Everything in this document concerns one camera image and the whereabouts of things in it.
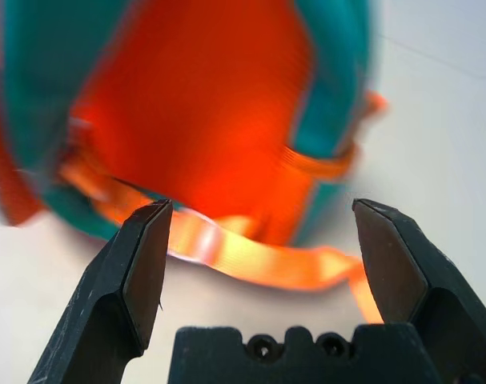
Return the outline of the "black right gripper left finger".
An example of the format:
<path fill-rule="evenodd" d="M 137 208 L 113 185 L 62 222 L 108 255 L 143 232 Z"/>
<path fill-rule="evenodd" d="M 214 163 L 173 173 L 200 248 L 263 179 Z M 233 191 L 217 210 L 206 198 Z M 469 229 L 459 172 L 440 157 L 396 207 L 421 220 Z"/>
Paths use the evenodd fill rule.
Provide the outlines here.
<path fill-rule="evenodd" d="M 148 348 L 160 304 L 173 206 L 137 209 L 87 266 L 31 383 L 119 383 Z"/>

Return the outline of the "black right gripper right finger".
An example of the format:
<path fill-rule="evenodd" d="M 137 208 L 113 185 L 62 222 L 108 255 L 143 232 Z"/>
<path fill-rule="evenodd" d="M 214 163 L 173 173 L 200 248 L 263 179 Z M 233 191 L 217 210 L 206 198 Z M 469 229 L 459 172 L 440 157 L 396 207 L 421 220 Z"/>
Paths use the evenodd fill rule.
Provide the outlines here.
<path fill-rule="evenodd" d="M 445 383 L 486 383 L 486 307 L 454 263 L 396 208 L 352 209 L 363 266 L 385 322 L 414 326 Z"/>

